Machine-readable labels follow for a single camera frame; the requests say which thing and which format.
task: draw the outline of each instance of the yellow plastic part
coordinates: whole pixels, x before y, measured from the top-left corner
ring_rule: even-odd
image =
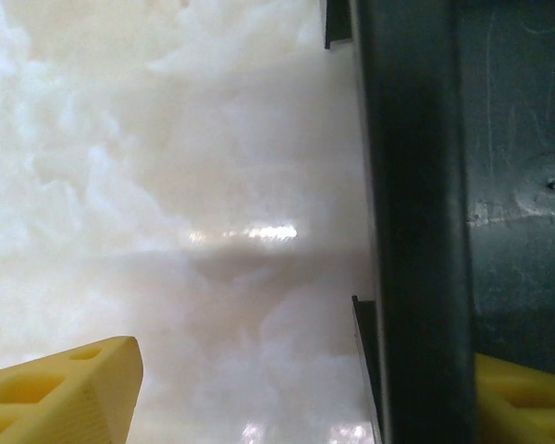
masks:
[[[555,444],[555,376],[476,355],[482,444]]]
[[[0,444],[124,443],[141,384],[129,337],[0,370]]]

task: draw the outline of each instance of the white marble surface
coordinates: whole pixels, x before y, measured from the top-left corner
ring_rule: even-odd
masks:
[[[133,335],[130,443],[372,442],[352,69],[315,1],[0,2],[0,367]]]

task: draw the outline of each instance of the yellow plastic bracket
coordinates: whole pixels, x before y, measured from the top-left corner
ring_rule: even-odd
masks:
[[[555,376],[477,355],[482,444],[555,444]]]
[[[124,443],[141,384],[130,337],[0,370],[0,444]]]

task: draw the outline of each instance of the glossy white surface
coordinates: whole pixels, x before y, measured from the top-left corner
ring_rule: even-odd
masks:
[[[314,1],[0,2],[0,367],[134,335],[131,443],[366,444],[349,48]]]

